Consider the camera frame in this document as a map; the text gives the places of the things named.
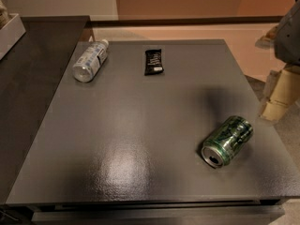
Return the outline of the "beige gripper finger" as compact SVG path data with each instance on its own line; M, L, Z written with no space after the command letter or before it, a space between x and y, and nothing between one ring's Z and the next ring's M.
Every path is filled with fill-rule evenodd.
M262 94L259 116L277 122L300 98L300 67L288 64L281 71L271 70Z
M256 41L255 46L258 48L273 48L277 32L278 26L276 25L273 28L271 28L265 35L260 37Z

